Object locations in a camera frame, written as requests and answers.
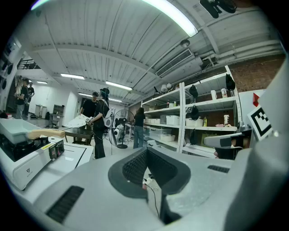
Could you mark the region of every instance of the woman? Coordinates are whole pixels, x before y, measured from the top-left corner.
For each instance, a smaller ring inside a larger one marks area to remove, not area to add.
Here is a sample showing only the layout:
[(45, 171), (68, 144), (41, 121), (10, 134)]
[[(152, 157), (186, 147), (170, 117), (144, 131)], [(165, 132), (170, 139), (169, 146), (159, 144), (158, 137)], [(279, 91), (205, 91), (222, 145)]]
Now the woman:
[(108, 95), (109, 90), (107, 88), (100, 89), (101, 100), (99, 100), (96, 105), (94, 118), (91, 119), (89, 122), (90, 125), (93, 123), (93, 133), (95, 141), (95, 151), (94, 151), (95, 159), (105, 157), (103, 149), (103, 132), (106, 127), (104, 126), (103, 117), (105, 117), (107, 115), (107, 112), (109, 111)]
[(140, 148), (144, 143), (144, 109), (140, 107), (135, 115), (135, 127), (134, 127), (134, 148)]

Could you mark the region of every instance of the bottle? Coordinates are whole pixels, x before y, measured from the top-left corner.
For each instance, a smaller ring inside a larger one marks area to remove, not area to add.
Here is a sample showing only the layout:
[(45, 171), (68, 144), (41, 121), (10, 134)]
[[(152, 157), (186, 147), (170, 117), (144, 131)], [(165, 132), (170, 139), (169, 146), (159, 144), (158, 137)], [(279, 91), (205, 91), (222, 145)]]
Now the bottle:
[(206, 127), (206, 126), (207, 126), (207, 118), (204, 117), (203, 127)]

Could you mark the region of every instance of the shelf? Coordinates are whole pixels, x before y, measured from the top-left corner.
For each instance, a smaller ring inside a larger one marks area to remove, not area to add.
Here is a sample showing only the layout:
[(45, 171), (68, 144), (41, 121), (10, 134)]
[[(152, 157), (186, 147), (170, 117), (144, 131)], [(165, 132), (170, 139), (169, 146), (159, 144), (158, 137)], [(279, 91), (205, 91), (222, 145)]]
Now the shelf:
[(171, 141), (171, 142), (166, 142), (166, 141), (163, 141), (159, 138), (156, 138), (156, 137), (150, 137), (150, 136), (145, 136), (146, 138), (149, 138), (149, 139), (153, 139), (155, 141), (158, 141), (160, 143), (163, 143), (163, 144), (166, 144), (168, 146), (171, 146), (171, 147), (174, 147), (174, 148), (178, 148), (178, 144), (177, 144), (177, 140), (174, 140), (174, 141)]
[(198, 91), (199, 96), (205, 94), (211, 94), (211, 90), (220, 91), (222, 88), (226, 88), (226, 74), (222, 73), (210, 78), (203, 79), (196, 83), (185, 86), (185, 89), (189, 89), (194, 85)]
[(208, 157), (208, 158), (215, 158), (214, 155), (215, 149), (214, 148), (207, 148), (199, 145), (189, 145), (182, 148), (183, 151), (190, 152), (199, 156)]
[(153, 111), (145, 111), (145, 114), (152, 114), (152, 115), (171, 115), (180, 112), (180, 106), (168, 107)]
[(145, 125), (159, 126), (159, 127), (169, 127), (169, 128), (180, 128), (180, 125), (162, 125), (162, 124), (151, 124), (145, 123)]
[(208, 131), (237, 131), (237, 127), (199, 127), (199, 126), (186, 126), (186, 129), (196, 129), (196, 130), (208, 130)]
[(199, 111), (215, 111), (220, 109), (231, 109), (233, 108), (236, 97), (228, 97), (216, 100), (209, 100), (199, 103), (186, 104), (186, 107), (197, 106)]
[(166, 94), (163, 94), (161, 96), (158, 96), (156, 98), (153, 98), (151, 100), (148, 100), (146, 102), (143, 102), (143, 105), (148, 105), (148, 106), (154, 106), (154, 105), (162, 105), (166, 104), (167, 101), (174, 102), (174, 101), (179, 101), (180, 100), (180, 89), (173, 90), (171, 92), (168, 92)]

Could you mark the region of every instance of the person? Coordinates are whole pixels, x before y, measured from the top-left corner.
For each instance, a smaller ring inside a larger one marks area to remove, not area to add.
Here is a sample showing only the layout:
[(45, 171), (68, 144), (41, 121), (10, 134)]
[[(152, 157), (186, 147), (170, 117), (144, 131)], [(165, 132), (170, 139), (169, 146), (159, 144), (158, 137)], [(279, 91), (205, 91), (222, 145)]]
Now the person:
[[(96, 109), (96, 104), (97, 104), (97, 99), (98, 97), (98, 93), (97, 92), (93, 92), (92, 93), (92, 98), (91, 100), (86, 100), (83, 104), (83, 106), (80, 109), (80, 115), (83, 114), (86, 117), (94, 117), (94, 113), (95, 113), (95, 109)], [(86, 124), (80, 127), (80, 129), (86, 129), (87, 130), (91, 130), (91, 126)]]
[(24, 104), (24, 111), (23, 111), (23, 116), (28, 117), (28, 111), (29, 111), (29, 105), (31, 102), (32, 97), (35, 95), (34, 88), (32, 87), (32, 82), (29, 82), (29, 87), (28, 87), (28, 102)]
[(144, 109), (140, 107), (135, 114), (134, 148), (140, 148), (144, 143)]
[(89, 124), (93, 123), (93, 133), (95, 141), (94, 158), (99, 159), (105, 157), (103, 148), (103, 132), (105, 130), (105, 125), (103, 118), (106, 117), (109, 111), (108, 104), (109, 90), (107, 88), (100, 89), (101, 100), (98, 101), (94, 113), (94, 118), (90, 120)]
[(16, 118), (17, 119), (23, 119), (23, 111), (24, 111), (24, 100), (27, 99), (28, 95), (28, 86), (29, 79), (24, 79), (22, 88), (20, 91), (20, 94), (14, 94), (14, 96), (17, 98), (16, 104), (17, 104), (17, 112), (16, 112)]

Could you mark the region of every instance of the fluorescent light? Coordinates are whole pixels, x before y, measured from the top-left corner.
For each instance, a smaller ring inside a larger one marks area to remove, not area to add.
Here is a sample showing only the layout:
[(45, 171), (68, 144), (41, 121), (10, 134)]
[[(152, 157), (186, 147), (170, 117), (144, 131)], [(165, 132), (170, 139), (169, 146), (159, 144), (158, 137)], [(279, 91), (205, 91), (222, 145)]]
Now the fluorescent light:
[(129, 87), (117, 84), (117, 83), (112, 83), (112, 82), (109, 82), (109, 81), (106, 81), (105, 83), (108, 84), (108, 85), (112, 85), (112, 86), (118, 87), (118, 88), (123, 88), (125, 90), (129, 90), (129, 91), (132, 90), (132, 88), (129, 88)]
[(36, 3), (33, 4), (33, 6), (31, 7), (31, 10), (34, 10), (35, 8), (37, 8), (38, 6), (41, 6), (42, 4), (48, 2), (49, 0), (38, 0)]
[(109, 101), (116, 101), (116, 102), (122, 102), (121, 100), (118, 100), (118, 99), (111, 99), (111, 98), (109, 98)]
[(92, 97), (92, 95), (88, 95), (88, 94), (83, 94), (83, 93), (78, 93), (81, 96), (88, 96), (88, 97)]
[(159, 9), (172, 20), (174, 20), (190, 37), (193, 37), (198, 33), (196, 27), (191, 21), (173, 4), (166, 0), (143, 0), (144, 2)]
[(68, 77), (68, 78), (75, 78), (75, 79), (84, 79), (81, 75), (75, 75), (75, 74), (61, 74), (62, 77)]

